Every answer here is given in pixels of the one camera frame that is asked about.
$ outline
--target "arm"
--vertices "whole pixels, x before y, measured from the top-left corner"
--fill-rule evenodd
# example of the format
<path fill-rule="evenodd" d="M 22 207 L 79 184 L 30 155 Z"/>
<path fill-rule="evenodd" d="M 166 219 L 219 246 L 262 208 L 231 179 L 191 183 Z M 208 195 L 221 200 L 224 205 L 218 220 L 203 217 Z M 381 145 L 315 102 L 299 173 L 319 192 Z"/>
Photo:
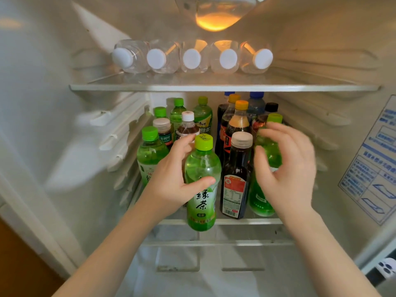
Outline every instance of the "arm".
<path fill-rule="evenodd" d="M 160 161 L 140 199 L 54 297 L 110 297 L 120 286 L 136 251 L 151 229 L 196 193 L 215 183 L 204 177 L 184 184 L 182 160 L 192 150 L 195 135 L 175 142 Z"/>
<path fill-rule="evenodd" d="M 282 165 L 272 173 L 264 149 L 256 147 L 257 181 L 294 237 L 318 295 L 380 297 L 311 206 L 316 165 L 309 138 L 279 123 L 268 123 L 260 135 L 278 142 Z"/>

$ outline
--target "wooden surface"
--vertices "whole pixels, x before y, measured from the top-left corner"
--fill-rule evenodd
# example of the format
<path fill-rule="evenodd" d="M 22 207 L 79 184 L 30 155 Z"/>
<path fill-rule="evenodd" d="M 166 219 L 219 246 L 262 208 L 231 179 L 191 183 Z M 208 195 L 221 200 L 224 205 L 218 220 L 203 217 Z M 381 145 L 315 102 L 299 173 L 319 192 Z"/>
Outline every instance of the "wooden surface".
<path fill-rule="evenodd" d="M 0 219 L 0 296 L 47 297 L 63 280 Z"/>

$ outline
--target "bottle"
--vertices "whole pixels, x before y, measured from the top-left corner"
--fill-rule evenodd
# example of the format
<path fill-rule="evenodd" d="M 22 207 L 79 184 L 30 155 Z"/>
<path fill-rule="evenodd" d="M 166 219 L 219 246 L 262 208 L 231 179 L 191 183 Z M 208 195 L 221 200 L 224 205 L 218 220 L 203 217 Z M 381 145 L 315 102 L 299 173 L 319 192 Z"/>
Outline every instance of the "bottle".
<path fill-rule="evenodd" d="M 150 70 L 147 63 L 149 44 L 132 39 L 120 40 L 111 54 L 113 62 L 127 73 L 144 73 Z"/>
<path fill-rule="evenodd" d="M 265 105 L 265 113 L 257 117 L 251 126 L 251 134 L 253 134 L 253 142 L 256 141 L 257 131 L 265 126 L 267 122 L 268 115 L 271 113 L 278 112 L 278 104 L 274 102 L 269 102 Z"/>
<path fill-rule="evenodd" d="M 228 107 L 221 117 L 220 122 L 220 139 L 221 139 L 221 152 L 220 152 L 220 161 L 221 165 L 224 163 L 224 140 L 225 140 L 225 130 L 230 122 L 230 119 L 235 113 L 235 102 L 241 99 L 241 96 L 238 94 L 230 94 L 228 97 Z"/>
<path fill-rule="evenodd" d="M 172 140 L 176 140 L 176 130 L 179 128 L 181 125 L 181 122 L 183 121 L 181 119 L 181 113 L 186 111 L 186 108 L 183 106 L 184 105 L 184 100 L 183 98 L 175 98 L 173 100 L 173 104 L 175 104 L 175 108 L 172 109 L 171 114 L 170 114 L 170 120 L 171 124 L 174 130 L 174 133 L 172 134 Z"/>
<path fill-rule="evenodd" d="M 154 116 L 158 118 L 166 118 L 166 108 L 162 106 L 158 106 L 154 108 Z"/>
<path fill-rule="evenodd" d="M 210 66 L 214 73 L 231 74 L 239 68 L 240 48 L 236 41 L 217 41 L 210 48 Z"/>
<path fill-rule="evenodd" d="M 186 73 L 206 72 L 209 68 L 209 46 L 206 41 L 195 39 L 183 42 L 180 48 L 180 64 Z"/>
<path fill-rule="evenodd" d="M 198 105 L 194 108 L 194 122 L 200 128 L 200 133 L 210 134 L 213 112 L 207 105 L 207 97 L 198 97 Z"/>
<path fill-rule="evenodd" d="M 250 92 L 249 108 L 247 109 L 247 119 L 250 125 L 254 123 L 260 114 L 265 113 L 264 92 Z"/>
<path fill-rule="evenodd" d="M 168 149 L 171 150 L 173 144 L 171 121 L 167 118 L 158 118 L 152 121 L 152 125 L 158 129 L 160 141 L 166 144 Z"/>
<path fill-rule="evenodd" d="M 280 114 L 269 114 L 267 121 L 282 123 L 282 118 L 283 117 Z M 278 144 L 269 138 L 257 136 L 255 146 L 258 145 L 263 146 L 265 149 L 271 171 L 276 171 L 280 165 L 282 165 L 282 156 L 280 154 Z M 260 185 L 257 183 L 255 175 L 253 175 L 251 180 L 248 199 L 249 206 L 255 214 L 263 217 L 269 217 L 275 213 L 275 210 L 265 199 L 264 193 L 261 190 Z"/>
<path fill-rule="evenodd" d="M 221 171 L 220 211 L 230 217 L 242 219 L 248 203 L 250 168 L 248 161 L 253 136 L 248 132 L 234 132 L 231 140 L 230 160 Z"/>
<path fill-rule="evenodd" d="M 216 183 L 196 194 L 187 203 L 187 223 L 196 231 L 211 229 L 216 221 L 215 201 L 217 185 L 221 177 L 221 163 L 212 151 L 213 138 L 200 134 L 195 138 L 195 150 L 185 163 L 186 183 L 192 183 L 205 176 L 213 176 Z"/>
<path fill-rule="evenodd" d="M 274 55 L 270 49 L 261 47 L 262 45 L 253 42 L 244 42 L 241 44 L 240 67 L 243 72 L 260 74 L 268 70 L 274 59 Z"/>
<path fill-rule="evenodd" d="M 154 126 L 147 126 L 142 129 L 143 143 L 137 150 L 137 163 L 140 174 L 142 175 L 143 185 L 146 186 L 153 175 L 158 163 L 169 150 L 166 145 L 160 141 L 158 129 Z"/>
<path fill-rule="evenodd" d="M 235 114 L 230 119 L 225 129 L 224 138 L 224 164 L 230 159 L 231 138 L 232 134 L 237 131 L 245 131 L 250 133 L 249 121 L 246 115 L 249 103 L 244 100 L 235 102 Z"/>
<path fill-rule="evenodd" d="M 216 132 L 216 145 L 215 145 L 215 153 L 218 157 L 223 154 L 223 146 L 224 142 L 220 139 L 220 129 L 221 129 L 221 118 L 223 117 L 223 114 L 228 108 L 228 97 L 230 94 L 235 94 L 235 92 L 224 92 L 224 97 L 226 99 L 226 102 L 223 104 L 220 104 L 219 107 L 217 108 L 217 132 Z"/>
<path fill-rule="evenodd" d="M 190 111 L 185 111 L 181 113 L 181 118 L 183 123 L 176 130 L 176 139 L 180 139 L 181 137 L 185 137 L 189 134 L 198 135 L 200 132 L 200 128 L 194 123 L 194 113 Z"/>
<path fill-rule="evenodd" d="M 174 41 L 153 40 L 147 62 L 156 73 L 172 74 L 179 68 L 179 46 Z"/>

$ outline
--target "green tea bottle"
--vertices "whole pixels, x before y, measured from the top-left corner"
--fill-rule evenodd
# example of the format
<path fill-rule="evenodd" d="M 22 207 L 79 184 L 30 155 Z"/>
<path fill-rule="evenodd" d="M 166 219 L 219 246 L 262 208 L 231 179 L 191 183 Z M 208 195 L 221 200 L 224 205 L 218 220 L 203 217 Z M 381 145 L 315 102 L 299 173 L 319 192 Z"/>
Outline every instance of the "green tea bottle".
<path fill-rule="evenodd" d="M 267 122 L 282 123 L 282 115 L 280 114 L 269 114 Z M 263 146 L 265 153 L 268 157 L 268 163 L 271 171 L 275 172 L 280 165 L 282 165 L 282 156 L 278 148 L 278 143 L 267 137 L 257 136 L 255 146 Z M 257 183 L 256 176 L 253 174 L 250 190 L 249 190 L 249 205 L 252 211 L 263 217 L 269 217 L 275 214 L 275 210 L 272 208 L 270 203 L 265 199 L 264 193 Z"/>
<path fill-rule="evenodd" d="M 139 164 L 143 185 L 146 186 L 158 163 L 168 155 L 169 150 L 160 141 L 158 129 L 154 126 L 144 127 L 142 129 L 142 137 L 143 143 L 137 150 L 137 163 Z"/>
<path fill-rule="evenodd" d="M 156 119 L 166 118 L 166 108 L 162 106 L 154 108 L 154 116 Z"/>
<path fill-rule="evenodd" d="M 186 111 L 186 108 L 183 106 L 184 105 L 184 100 L 183 98 L 175 98 L 173 101 L 175 104 L 175 108 L 172 109 L 171 115 L 169 119 L 171 120 L 171 124 L 173 127 L 173 134 L 172 134 L 172 139 L 173 141 L 176 140 L 176 130 L 179 128 L 183 120 L 181 119 L 181 113 Z"/>
<path fill-rule="evenodd" d="M 187 222 L 196 231 L 211 229 L 216 221 L 215 201 L 221 177 L 221 163 L 212 151 L 213 138 L 209 134 L 195 137 L 195 150 L 187 157 L 185 179 L 192 183 L 205 176 L 213 176 L 216 183 L 196 194 L 187 203 Z"/>
<path fill-rule="evenodd" d="M 198 105 L 194 108 L 194 122 L 200 128 L 200 133 L 210 134 L 210 127 L 212 126 L 213 112 L 207 105 L 207 97 L 198 97 Z"/>

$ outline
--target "person's right hand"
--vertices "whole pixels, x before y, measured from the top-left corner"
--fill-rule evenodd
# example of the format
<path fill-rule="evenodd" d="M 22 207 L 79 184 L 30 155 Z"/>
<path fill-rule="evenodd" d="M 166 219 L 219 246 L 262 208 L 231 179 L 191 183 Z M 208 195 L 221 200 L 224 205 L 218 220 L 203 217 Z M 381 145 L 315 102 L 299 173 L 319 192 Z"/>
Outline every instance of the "person's right hand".
<path fill-rule="evenodd" d="M 316 175 L 315 151 L 309 138 L 280 123 L 268 123 L 259 135 L 279 145 L 282 165 L 274 173 L 261 146 L 255 149 L 254 168 L 265 198 L 284 220 L 290 215 L 312 211 L 312 191 Z"/>

